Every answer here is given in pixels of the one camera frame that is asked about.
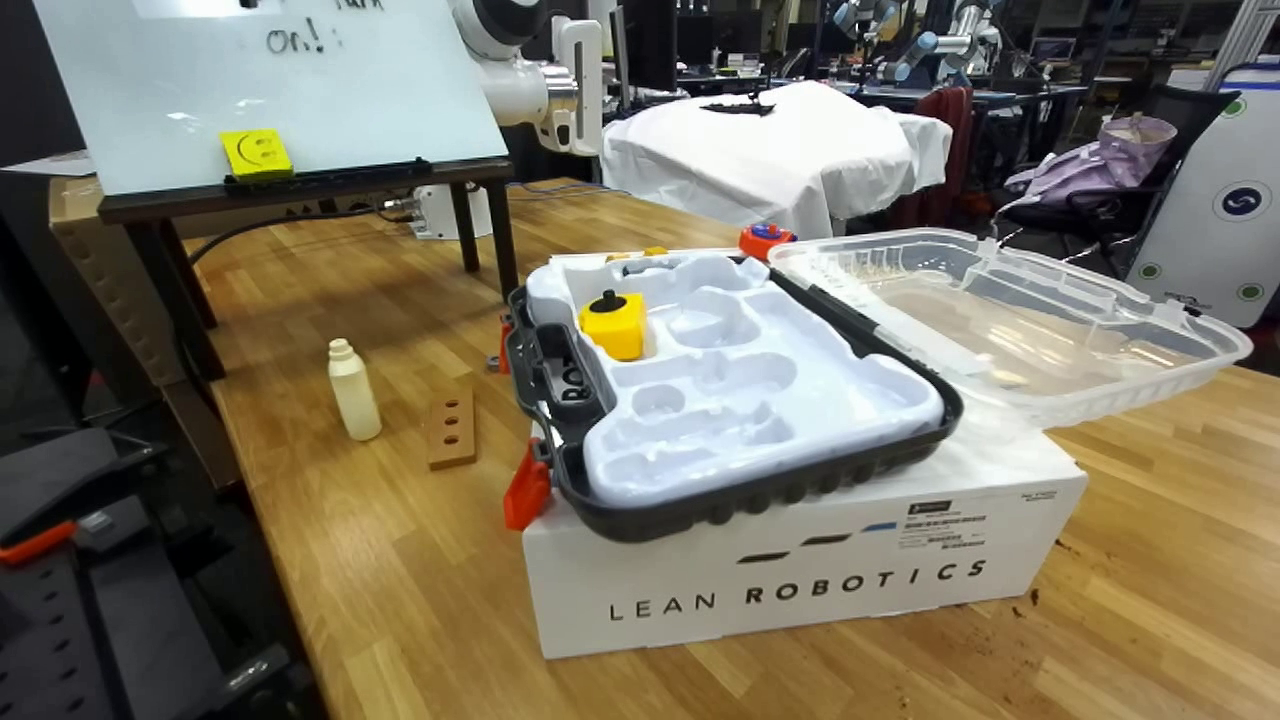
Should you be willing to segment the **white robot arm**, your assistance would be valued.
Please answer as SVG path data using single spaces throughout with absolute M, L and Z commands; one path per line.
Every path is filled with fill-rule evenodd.
M 500 127 L 527 126 L 546 152 L 602 152 L 602 63 L 621 0 L 582 0 L 570 19 L 552 0 L 449 0 Z

